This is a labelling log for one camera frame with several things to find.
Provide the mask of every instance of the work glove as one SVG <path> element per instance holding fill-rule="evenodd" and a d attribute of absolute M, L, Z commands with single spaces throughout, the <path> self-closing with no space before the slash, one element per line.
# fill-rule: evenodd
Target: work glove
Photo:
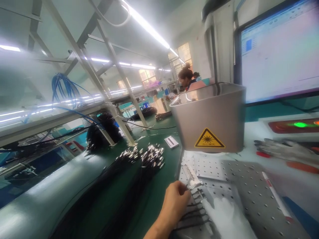
<path fill-rule="evenodd" d="M 214 208 L 207 199 L 203 199 L 202 204 L 221 239 L 257 239 L 248 220 L 234 202 L 227 198 L 215 198 Z"/>
<path fill-rule="evenodd" d="M 290 161 L 298 161 L 312 165 L 319 165 L 319 155 L 312 150 L 288 139 L 282 142 L 265 138 L 265 141 L 255 140 L 257 150 L 271 156 Z"/>

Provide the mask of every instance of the window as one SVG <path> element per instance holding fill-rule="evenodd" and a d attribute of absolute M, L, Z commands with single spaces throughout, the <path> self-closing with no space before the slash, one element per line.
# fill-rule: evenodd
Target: window
<path fill-rule="evenodd" d="M 145 88 L 149 88 L 156 82 L 155 72 L 153 70 L 139 70 L 140 77 Z"/>
<path fill-rule="evenodd" d="M 175 52 L 179 55 L 179 57 L 184 61 L 185 63 L 190 63 L 190 69 L 193 70 L 193 62 L 192 58 L 190 56 L 190 50 L 189 50 L 189 44 L 185 43 L 184 45 L 180 46 L 178 49 L 175 50 Z M 170 52 L 168 54 L 168 58 L 170 60 L 176 58 L 175 54 Z M 182 68 L 184 67 L 184 64 L 179 60 L 174 60 L 172 62 L 173 66 L 175 67 L 176 73 L 178 74 Z"/>
<path fill-rule="evenodd" d="M 120 88 L 120 90 L 121 90 L 121 89 L 126 89 L 126 87 L 125 87 L 125 85 L 124 85 L 124 82 L 123 82 L 122 80 L 118 81 L 118 82 L 117 82 L 117 85 L 118 85 L 118 87 Z"/>

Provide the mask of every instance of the yellow warning triangle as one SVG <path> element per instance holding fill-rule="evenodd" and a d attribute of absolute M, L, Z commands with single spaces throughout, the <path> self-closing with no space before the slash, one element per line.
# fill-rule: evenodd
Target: yellow warning triangle
<path fill-rule="evenodd" d="M 208 128 L 206 128 L 197 140 L 195 148 L 225 148 L 225 146 Z"/>

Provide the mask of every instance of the green indicator light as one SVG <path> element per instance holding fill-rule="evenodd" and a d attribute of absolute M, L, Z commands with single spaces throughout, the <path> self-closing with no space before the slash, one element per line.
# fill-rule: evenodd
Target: green indicator light
<path fill-rule="evenodd" d="M 303 122 L 296 122 L 296 123 L 294 123 L 294 125 L 295 125 L 296 127 L 299 127 L 299 128 L 307 127 L 307 124 L 306 124 L 306 123 L 303 123 Z"/>

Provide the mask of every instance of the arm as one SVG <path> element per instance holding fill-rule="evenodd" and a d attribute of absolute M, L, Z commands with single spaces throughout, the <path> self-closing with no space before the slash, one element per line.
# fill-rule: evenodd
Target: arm
<path fill-rule="evenodd" d="M 171 183 L 166 189 L 159 217 L 146 233 L 144 239 L 167 239 L 183 216 L 191 192 L 180 181 Z"/>

